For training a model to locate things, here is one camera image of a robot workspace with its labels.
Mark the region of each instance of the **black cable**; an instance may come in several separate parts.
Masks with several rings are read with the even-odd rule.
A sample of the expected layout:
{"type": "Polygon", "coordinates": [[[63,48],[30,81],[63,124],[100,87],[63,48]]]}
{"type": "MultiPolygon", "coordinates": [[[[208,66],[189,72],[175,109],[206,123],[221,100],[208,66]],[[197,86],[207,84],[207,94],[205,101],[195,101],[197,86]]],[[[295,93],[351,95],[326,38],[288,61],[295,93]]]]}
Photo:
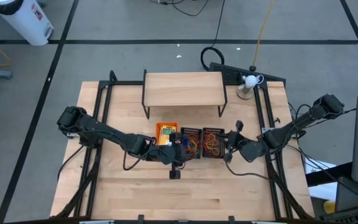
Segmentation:
{"type": "MultiPolygon", "coordinates": [[[[305,157],[305,156],[303,156],[303,154],[301,154],[301,157],[302,158],[305,158],[305,159],[307,159],[308,161],[310,161],[310,159],[313,159],[313,158],[311,158],[311,157],[305,157]]],[[[326,167],[327,169],[329,169],[329,167],[326,165],[326,164],[323,164],[322,162],[320,162],[320,161],[317,161],[317,160],[314,160],[315,162],[317,162],[318,164],[320,164],[321,166],[323,166],[323,167],[326,167]]]]}
{"type": "Polygon", "coordinates": [[[178,2],[169,2],[170,0],[168,1],[160,1],[160,3],[156,2],[156,1],[152,1],[152,0],[149,0],[149,2],[152,2],[154,4],[163,4],[163,5],[169,5],[169,4],[179,4],[179,3],[182,3],[184,0],[181,0],[181,1],[178,1],[178,2]]]}
{"type": "Polygon", "coordinates": [[[122,169],[124,169],[125,171],[129,171],[129,170],[133,169],[143,159],[143,157],[145,157],[145,156],[147,156],[149,154],[149,152],[147,152],[141,158],[138,158],[138,160],[136,160],[133,163],[133,165],[131,165],[129,168],[127,168],[126,167],[126,159],[127,159],[128,149],[127,149],[127,146],[126,146],[124,140],[122,140],[122,138],[120,138],[119,136],[115,135],[114,133],[111,133],[109,131],[103,131],[103,130],[86,130],[86,131],[78,131],[78,132],[75,132],[75,133],[91,133],[91,132],[106,133],[106,134],[109,134],[112,137],[117,138],[121,142],[121,144],[118,144],[118,145],[120,145],[121,148],[124,150],[124,158],[122,160],[122,169]]]}
{"type": "Polygon", "coordinates": [[[304,107],[304,106],[308,107],[309,110],[311,110],[311,106],[309,106],[309,105],[307,105],[307,104],[302,104],[302,105],[300,105],[300,106],[298,107],[298,109],[296,110],[295,119],[298,119],[299,111],[300,111],[301,108],[304,107]]]}
{"type": "Polygon", "coordinates": [[[198,16],[198,15],[204,10],[204,8],[205,8],[205,6],[207,5],[208,2],[209,2],[209,0],[206,0],[204,6],[203,6],[203,7],[201,8],[201,10],[200,10],[198,13],[196,13],[196,14],[190,14],[190,13],[183,12],[182,10],[178,9],[178,8],[176,7],[176,5],[174,4],[173,0],[172,0],[171,5],[172,5],[176,10],[178,10],[179,12],[181,12],[181,13],[183,13],[183,14],[186,14],[187,16],[198,16]]]}
{"type": "Polygon", "coordinates": [[[181,166],[181,167],[177,167],[178,169],[184,169],[185,168],[185,166],[186,166],[186,162],[183,164],[183,166],[181,166]]]}
{"type": "Polygon", "coordinates": [[[216,29],[216,35],[215,35],[215,39],[214,42],[212,43],[212,45],[210,47],[206,47],[201,51],[201,55],[200,55],[200,59],[201,59],[201,64],[203,66],[203,68],[208,72],[209,68],[208,66],[205,65],[204,63],[204,54],[207,50],[212,50],[213,52],[215,52],[219,58],[221,59],[221,64],[224,65],[224,56],[222,54],[222,52],[220,52],[218,49],[214,48],[216,40],[218,39],[218,34],[219,34],[219,28],[221,26],[221,21],[222,21],[222,15],[223,15],[223,8],[224,8],[224,3],[226,2],[226,0],[223,0],[222,3],[222,9],[221,9],[221,15],[219,17],[219,22],[218,22],[218,28],[216,29]]]}
{"type": "Polygon", "coordinates": [[[252,172],[246,172],[244,174],[237,174],[235,173],[230,167],[229,167],[229,164],[227,163],[227,161],[224,162],[226,164],[226,167],[227,169],[230,171],[230,173],[232,173],[233,175],[236,175],[236,176],[246,176],[246,175],[254,175],[254,176],[257,176],[257,177],[260,177],[262,179],[265,179],[265,180],[269,180],[269,181],[273,181],[273,180],[270,180],[269,178],[265,177],[265,176],[262,176],[260,174],[256,174],[256,173],[252,173],[252,172]]]}
{"type": "MultiPolygon", "coordinates": [[[[290,146],[294,149],[296,149],[301,155],[305,156],[305,157],[308,157],[310,159],[313,159],[311,156],[307,155],[306,153],[303,152],[303,150],[298,147],[298,149],[294,146],[291,146],[291,145],[287,145],[287,146],[290,146]]],[[[341,181],[339,181],[337,178],[335,178],[334,176],[332,176],[328,171],[326,171],[325,169],[323,169],[321,166],[317,165],[317,163],[315,163],[314,161],[312,160],[309,160],[311,163],[313,163],[316,167],[318,167],[321,171],[323,171],[329,178],[331,178],[331,180],[333,180],[334,182],[337,182],[339,184],[341,184],[343,187],[345,187],[347,190],[350,190],[352,193],[354,193],[355,195],[358,196],[358,193],[354,190],[352,190],[350,187],[348,187],[346,184],[343,184],[341,181]]]]}
{"type": "Polygon", "coordinates": [[[290,102],[288,102],[288,105],[290,105],[290,111],[292,110],[294,113],[296,113],[295,108],[292,106],[290,102]]]}
{"type": "MultiPolygon", "coordinates": [[[[355,110],[356,110],[356,108],[353,108],[353,109],[348,110],[348,111],[344,111],[341,115],[347,114],[347,113],[349,113],[349,112],[351,112],[351,111],[355,111],[355,110]]],[[[307,126],[307,127],[305,127],[305,128],[310,128],[310,127],[316,126],[317,124],[321,124],[321,123],[326,122],[326,121],[328,121],[328,120],[329,120],[329,119],[325,119],[325,120],[319,121],[319,122],[317,122],[317,123],[315,123],[315,124],[311,124],[311,125],[309,125],[309,126],[307,126]]]]}
{"type": "MultiPolygon", "coordinates": [[[[306,118],[305,120],[303,120],[303,121],[299,121],[299,123],[298,123],[298,125],[300,125],[302,122],[304,122],[304,121],[306,121],[306,120],[308,120],[309,118],[306,118]]],[[[287,140],[286,139],[288,139],[288,138],[290,138],[291,136],[290,136],[290,133],[292,132],[292,130],[293,129],[295,129],[296,128],[296,126],[293,126],[292,128],[290,128],[289,130],[288,130],[288,132],[287,132],[287,134],[285,135],[285,137],[284,137],[284,139],[283,139],[283,142],[281,143],[281,145],[278,147],[278,148],[276,148],[276,149],[273,149],[272,151],[269,151],[268,153],[266,153],[266,155],[272,155],[272,154],[274,154],[274,153],[276,153],[277,151],[278,151],[278,153],[282,153],[282,151],[283,151],[283,148],[285,147],[285,145],[287,144],[287,140]]]]}
{"type": "Polygon", "coordinates": [[[315,166],[313,166],[313,165],[307,163],[306,161],[304,161],[304,163],[305,163],[306,165],[310,166],[310,167],[313,168],[313,169],[319,169],[318,167],[315,167],[315,166]]]}
{"type": "Polygon", "coordinates": [[[66,164],[73,158],[75,155],[77,155],[81,149],[84,148],[84,146],[81,146],[79,149],[77,149],[60,167],[58,173],[57,173],[57,181],[59,181],[60,173],[62,172],[63,168],[66,166],[66,164]]]}

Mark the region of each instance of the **white paper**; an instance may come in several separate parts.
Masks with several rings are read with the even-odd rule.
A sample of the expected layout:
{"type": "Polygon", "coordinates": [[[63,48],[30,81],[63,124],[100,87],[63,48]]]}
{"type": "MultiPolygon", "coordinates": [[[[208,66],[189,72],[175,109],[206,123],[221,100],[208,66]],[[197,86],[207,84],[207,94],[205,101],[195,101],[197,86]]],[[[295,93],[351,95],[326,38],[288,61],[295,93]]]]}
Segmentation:
{"type": "MultiPolygon", "coordinates": [[[[316,161],[313,159],[310,159],[310,160],[315,162],[321,168],[327,169],[327,167],[329,167],[329,168],[335,167],[334,164],[329,164],[327,162],[316,161]]],[[[307,163],[306,164],[306,174],[320,171],[320,169],[316,169],[317,167],[309,160],[306,160],[306,163],[307,163]]],[[[314,187],[309,187],[309,193],[310,193],[310,196],[312,196],[312,197],[326,199],[326,200],[335,202],[336,188],[337,188],[337,182],[333,182],[333,183],[329,183],[329,184],[321,184],[321,185],[317,185],[314,187]]]]}

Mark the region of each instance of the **white container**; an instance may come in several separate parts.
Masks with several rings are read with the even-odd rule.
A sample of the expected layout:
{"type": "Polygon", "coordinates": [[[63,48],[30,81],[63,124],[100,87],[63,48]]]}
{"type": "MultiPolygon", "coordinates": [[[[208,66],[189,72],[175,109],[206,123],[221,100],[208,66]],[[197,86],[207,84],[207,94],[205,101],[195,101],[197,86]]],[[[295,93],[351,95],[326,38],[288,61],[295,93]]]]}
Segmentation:
{"type": "Polygon", "coordinates": [[[53,26],[35,0],[0,0],[0,15],[31,45],[48,43],[53,26]]]}

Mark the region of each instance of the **green component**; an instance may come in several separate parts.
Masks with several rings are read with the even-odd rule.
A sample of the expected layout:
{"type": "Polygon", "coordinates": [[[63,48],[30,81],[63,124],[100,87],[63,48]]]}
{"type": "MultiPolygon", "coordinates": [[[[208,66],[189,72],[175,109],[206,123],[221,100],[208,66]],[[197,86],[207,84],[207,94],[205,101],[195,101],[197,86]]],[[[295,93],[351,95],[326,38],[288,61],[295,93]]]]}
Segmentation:
{"type": "Polygon", "coordinates": [[[175,130],[172,129],[172,128],[164,128],[162,129],[162,134],[171,134],[171,133],[174,133],[175,130]]]}

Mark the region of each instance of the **black plastic bin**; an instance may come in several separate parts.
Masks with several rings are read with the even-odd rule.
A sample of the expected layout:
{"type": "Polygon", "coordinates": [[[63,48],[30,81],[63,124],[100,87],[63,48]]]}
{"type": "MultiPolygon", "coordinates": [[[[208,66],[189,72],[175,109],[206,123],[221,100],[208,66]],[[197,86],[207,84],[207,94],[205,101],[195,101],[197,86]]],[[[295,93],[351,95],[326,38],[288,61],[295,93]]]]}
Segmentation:
{"type": "Polygon", "coordinates": [[[220,134],[224,134],[224,129],[221,128],[203,128],[203,157],[218,158],[224,157],[224,139],[220,137],[220,134]],[[211,140],[209,134],[213,134],[215,140],[218,142],[216,146],[216,153],[206,147],[206,143],[211,140]]]}
{"type": "Polygon", "coordinates": [[[197,151],[195,153],[191,153],[190,150],[186,147],[186,155],[192,159],[199,159],[201,157],[201,151],[203,149],[202,147],[202,135],[203,130],[196,129],[196,128],[180,128],[180,135],[181,136],[187,136],[188,138],[192,138],[190,136],[194,135],[197,136],[197,151]]]}

